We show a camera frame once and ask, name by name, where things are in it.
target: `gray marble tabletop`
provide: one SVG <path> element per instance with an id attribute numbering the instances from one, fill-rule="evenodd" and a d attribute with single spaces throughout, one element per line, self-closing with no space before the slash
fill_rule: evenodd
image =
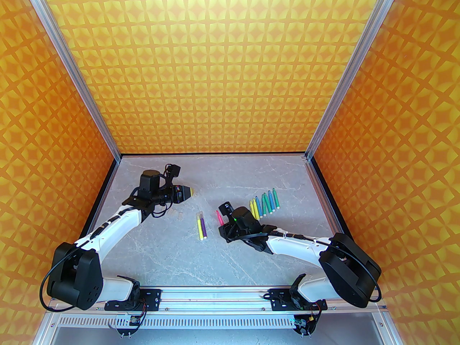
<path id="1" fill-rule="evenodd" d="M 123 157 L 97 220 L 100 225 L 139 184 L 143 170 L 181 166 L 174 184 L 194 189 L 166 216 L 148 217 L 118 243 L 102 263 L 104 276 L 129 276 L 143 286 L 290 285 L 318 268 L 282 255 L 260 253 L 220 237 L 215 210 L 225 201 L 249 207 L 250 198 L 276 188 L 281 208 L 262 224 L 310 236 L 332 235 L 300 154 Z M 198 238 L 202 211 L 208 239 Z"/>

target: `yellow geometric wallpaper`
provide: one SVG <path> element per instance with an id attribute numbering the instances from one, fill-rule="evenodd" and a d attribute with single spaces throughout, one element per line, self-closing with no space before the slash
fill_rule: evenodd
<path id="1" fill-rule="evenodd" d="M 29 0 L 0 0 L 0 343 L 30 344 L 54 248 L 87 219 L 112 155 Z"/>
<path id="2" fill-rule="evenodd" d="M 460 0 L 396 0 L 315 158 L 406 344 L 460 344 Z"/>
<path id="3" fill-rule="evenodd" d="M 48 0 L 122 153 L 305 151 L 376 0 Z"/>

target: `yellow marker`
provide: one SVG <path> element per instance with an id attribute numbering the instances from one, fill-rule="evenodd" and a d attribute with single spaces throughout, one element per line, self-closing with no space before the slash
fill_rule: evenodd
<path id="1" fill-rule="evenodd" d="M 259 216 L 259 214 L 258 214 L 258 208 L 257 208 L 257 204 L 256 204 L 255 198 L 253 198 L 253 209 L 254 209 L 254 212 L 256 212 L 256 215 L 255 215 L 256 220 L 260 220 L 260 216 Z"/>
<path id="2" fill-rule="evenodd" d="M 254 212 L 254 205 L 253 205 L 253 200 L 249 200 L 249 207 L 251 208 L 251 213 L 253 214 L 253 216 L 255 217 L 256 216 L 256 213 Z"/>
<path id="3" fill-rule="evenodd" d="M 200 234 L 200 240 L 203 240 L 203 230 L 201 229 L 201 219 L 200 214 L 197 213 L 197 223 L 198 223 L 198 233 Z"/>

